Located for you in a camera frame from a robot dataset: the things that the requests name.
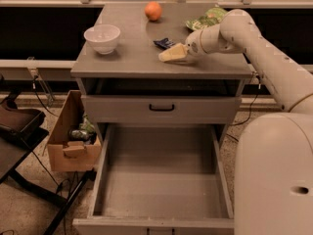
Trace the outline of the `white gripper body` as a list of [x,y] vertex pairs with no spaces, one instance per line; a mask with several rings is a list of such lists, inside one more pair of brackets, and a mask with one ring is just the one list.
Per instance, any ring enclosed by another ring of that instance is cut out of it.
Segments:
[[201,45],[201,34],[201,30],[193,31],[185,40],[185,45],[187,46],[188,53],[192,56],[197,57],[206,54]]

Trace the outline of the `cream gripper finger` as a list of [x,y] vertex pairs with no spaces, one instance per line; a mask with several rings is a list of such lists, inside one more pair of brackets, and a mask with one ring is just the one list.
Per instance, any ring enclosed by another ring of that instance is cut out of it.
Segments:
[[158,58],[162,62],[168,62],[173,60],[180,60],[186,58],[188,55],[188,48],[182,44],[178,43],[174,46],[170,47],[169,49],[164,50],[158,55]]

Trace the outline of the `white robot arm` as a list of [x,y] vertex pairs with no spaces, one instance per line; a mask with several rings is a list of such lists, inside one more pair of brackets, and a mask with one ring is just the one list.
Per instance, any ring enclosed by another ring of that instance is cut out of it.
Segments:
[[313,235],[313,75],[264,38],[241,9],[158,58],[237,52],[247,56],[281,110],[256,118],[240,137],[235,235]]

